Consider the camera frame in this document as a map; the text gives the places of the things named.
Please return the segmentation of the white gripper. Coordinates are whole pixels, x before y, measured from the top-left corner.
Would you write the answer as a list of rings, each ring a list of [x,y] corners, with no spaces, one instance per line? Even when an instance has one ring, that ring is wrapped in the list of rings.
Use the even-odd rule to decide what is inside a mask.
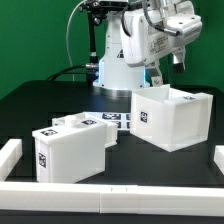
[[[201,33],[201,17],[195,14],[190,0],[160,0],[160,13],[167,30],[171,44],[189,44]],[[179,47],[173,52],[173,69],[176,74],[185,71],[185,47]]]

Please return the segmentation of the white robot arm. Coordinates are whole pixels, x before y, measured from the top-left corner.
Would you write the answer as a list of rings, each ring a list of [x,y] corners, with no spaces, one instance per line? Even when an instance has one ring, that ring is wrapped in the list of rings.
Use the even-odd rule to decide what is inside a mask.
[[[96,0],[91,6],[96,19],[108,21],[95,91],[128,97],[135,89],[160,86],[159,60],[169,54],[174,71],[185,70],[185,46],[202,29],[190,0]]]

